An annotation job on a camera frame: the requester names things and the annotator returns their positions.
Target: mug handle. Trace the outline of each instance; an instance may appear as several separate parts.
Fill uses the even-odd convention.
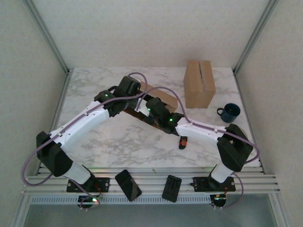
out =
[[[218,114],[219,116],[221,116],[221,115],[223,114],[223,112],[224,112],[224,109],[223,109],[223,108],[218,108],[218,109],[217,109],[217,114]]]

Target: white arm segment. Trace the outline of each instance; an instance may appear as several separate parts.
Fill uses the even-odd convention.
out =
[[[103,106],[99,107],[98,109],[94,110],[90,114],[86,114],[88,110],[91,108],[99,105],[100,102],[93,101],[89,104],[89,106],[83,110],[80,114],[75,116],[72,120],[67,122],[62,127],[54,130],[51,132],[51,138],[58,134],[63,128],[65,128],[68,124],[70,124],[74,119],[79,117],[82,114],[86,116],[82,117],[78,120],[74,125],[72,125],[62,136],[56,138],[54,140],[55,143],[61,143],[61,149],[66,151],[70,151],[71,146],[78,141],[83,135],[85,135],[89,130],[91,130],[96,125],[100,124],[101,122],[107,120],[109,118],[108,110],[105,110]]]
[[[214,126],[214,125],[209,125],[205,124],[202,122],[197,122],[192,119],[190,119],[192,122],[204,125],[213,129],[219,129],[222,131],[226,131],[224,126]],[[176,126],[176,131],[180,136],[187,136],[190,138],[195,138],[198,140],[207,140],[211,143],[216,143],[218,141],[219,137],[223,136],[223,133],[215,132],[215,131],[210,131],[207,129],[200,128],[198,126],[194,126],[192,123],[187,122],[185,117],[182,117],[178,121],[178,125]]]
[[[89,130],[98,125],[99,123],[107,120],[109,118],[108,110],[105,110],[103,106],[97,108],[90,114],[86,112],[91,108],[99,105],[100,102],[93,101],[89,106],[83,110],[80,114],[75,116],[72,120],[67,122],[64,126],[60,127],[51,132],[51,138],[58,134],[62,129],[69,125],[73,120],[82,114],[86,116],[78,120],[74,125],[72,125],[65,133],[54,140],[55,143],[61,143],[61,149],[66,152],[71,149],[71,146],[78,141],[83,135],[85,135]],[[64,174],[72,180],[75,180],[79,184],[84,184],[90,178],[90,172],[84,168],[79,163],[73,162],[71,168]]]
[[[141,113],[143,113],[145,116],[149,116],[149,115],[150,115],[150,111],[149,111],[148,108],[146,107],[146,103],[147,103],[147,102],[143,99],[143,100],[141,101],[141,104],[140,104],[138,110],[137,110],[137,108],[135,108],[134,110],[135,110],[136,112],[141,112]]]
[[[192,122],[204,125],[207,127],[211,127],[213,129],[219,129],[222,131],[226,131],[224,126],[214,126],[214,125],[209,125],[205,124],[202,122],[197,122],[192,119],[190,119]],[[177,133],[180,136],[187,136],[190,138],[195,138],[198,140],[208,140],[209,142],[213,144],[217,144],[218,138],[223,136],[223,133],[215,132],[215,131],[210,131],[207,129],[203,129],[197,126],[194,126],[193,124],[187,122],[187,120],[182,117],[178,121],[178,125],[176,127]],[[212,178],[215,179],[219,183],[223,183],[228,176],[230,176],[233,173],[232,170],[227,168],[223,162],[221,161],[219,164],[216,165],[214,170],[212,171]]]

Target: small red item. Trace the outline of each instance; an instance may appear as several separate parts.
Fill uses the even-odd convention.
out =
[[[179,149],[180,150],[185,149],[186,145],[187,145],[187,136],[181,136],[180,142],[179,142]]]

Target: white wall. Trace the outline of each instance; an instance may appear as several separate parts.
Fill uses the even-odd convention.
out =
[[[233,66],[268,0],[34,0],[69,68]]]
[[[1,1],[0,60],[0,226],[6,227],[23,185],[21,167],[36,147],[36,135],[50,129],[64,82],[21,0]]]
[[[303,1],[281,0],[238,75],[268,173],[303,222]]]

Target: white table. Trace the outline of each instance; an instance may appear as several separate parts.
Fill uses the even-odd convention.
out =
[[[172,68],[75,68],[68,87],[58,126],[82,111],[100,91],[118,85],[130,72],[141,72],[153,86],[173,89],[184,100],[185,67]],[[213,68],[216,93],[207,109],[186,109],[188,117],[207,124],[227,126],[216,109],[233,102],[241,108],[234,124],[251,140],[249,125],[231,68]],[[89,168],[173,168],[214,167],[220,156],[216,146],[188,138],[187,147],[178,149],[179,137],[141,122],[122,112],[85,135],[67,155]],[[246,167],[260,166],[259,160]]]

